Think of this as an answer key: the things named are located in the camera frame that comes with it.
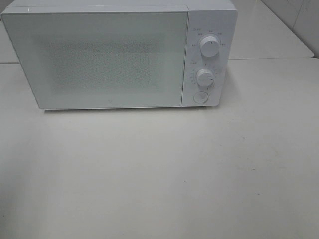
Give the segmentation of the round white door button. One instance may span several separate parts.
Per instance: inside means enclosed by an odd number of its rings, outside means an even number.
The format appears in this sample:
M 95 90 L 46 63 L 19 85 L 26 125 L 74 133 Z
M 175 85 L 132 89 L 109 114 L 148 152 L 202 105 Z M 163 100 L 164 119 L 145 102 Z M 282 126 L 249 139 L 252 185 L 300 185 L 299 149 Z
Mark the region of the round white door button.
M 209 95 L 208 95 L 207 92 L 200 91 L 200 92 L 197 92 L 197 93 L 193 96 L 193 100 L 194 100 L 196 103 L 203 104 L 203 103 L 207 102 L 208 97 L 209 97 Z

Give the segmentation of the white timer knob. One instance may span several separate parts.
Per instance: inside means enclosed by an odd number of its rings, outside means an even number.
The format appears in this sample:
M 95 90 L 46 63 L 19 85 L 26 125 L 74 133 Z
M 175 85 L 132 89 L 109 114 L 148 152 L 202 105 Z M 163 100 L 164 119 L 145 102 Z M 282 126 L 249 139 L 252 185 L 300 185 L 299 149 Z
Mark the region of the white timer knob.
M 215 81 L 215 74 L 212 70 L 203 68 L 197 71 L 196 81 L 201 87 L 209 87 Z

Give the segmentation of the white microwave door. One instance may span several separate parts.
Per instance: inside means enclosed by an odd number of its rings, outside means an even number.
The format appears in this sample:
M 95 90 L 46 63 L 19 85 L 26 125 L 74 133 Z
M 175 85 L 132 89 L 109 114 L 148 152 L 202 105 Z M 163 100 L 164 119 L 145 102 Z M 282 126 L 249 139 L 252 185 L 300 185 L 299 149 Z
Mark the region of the white microwave door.
M 41 109 L 181 103 L 187 12 L 4 14 L 2 20 Z

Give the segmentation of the upper white power knob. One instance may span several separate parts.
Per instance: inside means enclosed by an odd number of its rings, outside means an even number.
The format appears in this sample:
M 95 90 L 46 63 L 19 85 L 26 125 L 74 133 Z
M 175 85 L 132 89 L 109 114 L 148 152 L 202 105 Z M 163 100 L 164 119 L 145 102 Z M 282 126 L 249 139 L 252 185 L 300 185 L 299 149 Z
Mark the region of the upper white power knob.
M 215 35 L 203 37 L 200 42 L 200 51 L 204 57 L 214 57 L 218 54 L 220 48 L 220 40 Z

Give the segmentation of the white microwave oven body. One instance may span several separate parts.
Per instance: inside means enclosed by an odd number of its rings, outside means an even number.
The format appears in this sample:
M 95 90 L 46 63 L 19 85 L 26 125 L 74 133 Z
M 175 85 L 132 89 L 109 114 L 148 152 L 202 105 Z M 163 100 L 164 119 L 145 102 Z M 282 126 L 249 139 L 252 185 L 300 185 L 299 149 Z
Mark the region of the white microwave oven body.
M 15 0 L 0 15 L 44 110 L 216 106 L 229 0 Z

